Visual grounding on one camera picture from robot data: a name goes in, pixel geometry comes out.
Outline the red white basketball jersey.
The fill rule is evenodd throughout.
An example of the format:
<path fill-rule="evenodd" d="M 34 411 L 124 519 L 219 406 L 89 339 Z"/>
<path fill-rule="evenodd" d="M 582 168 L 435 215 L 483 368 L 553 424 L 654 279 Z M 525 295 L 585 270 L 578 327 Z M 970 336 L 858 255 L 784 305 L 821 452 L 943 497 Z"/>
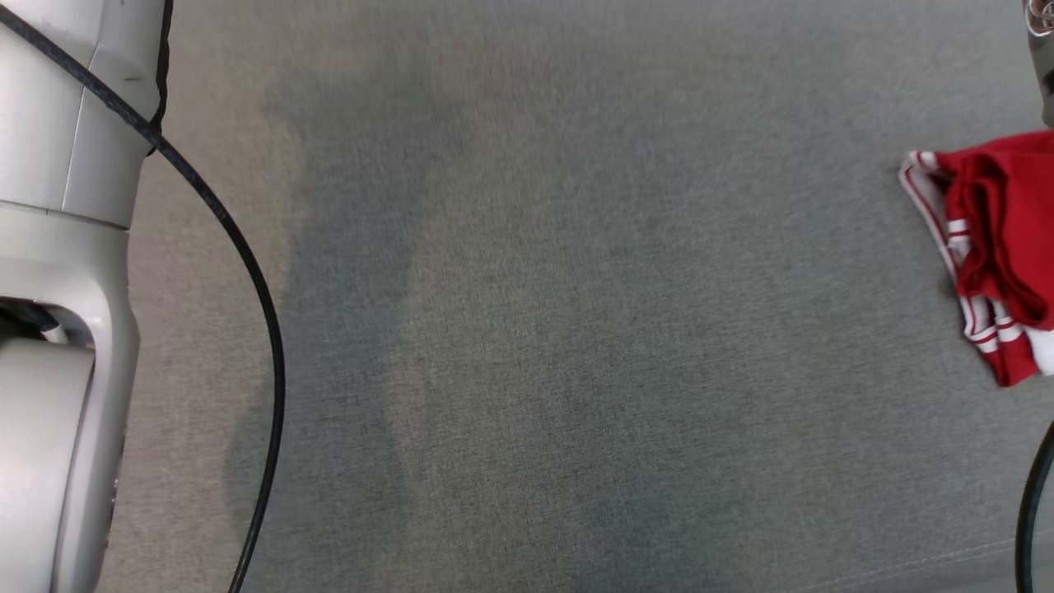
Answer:
<path fill-rule="evenodd" d="M 997 384 L 1054 376 L 1054 131 L 912 151 L 898 177 Z"/>

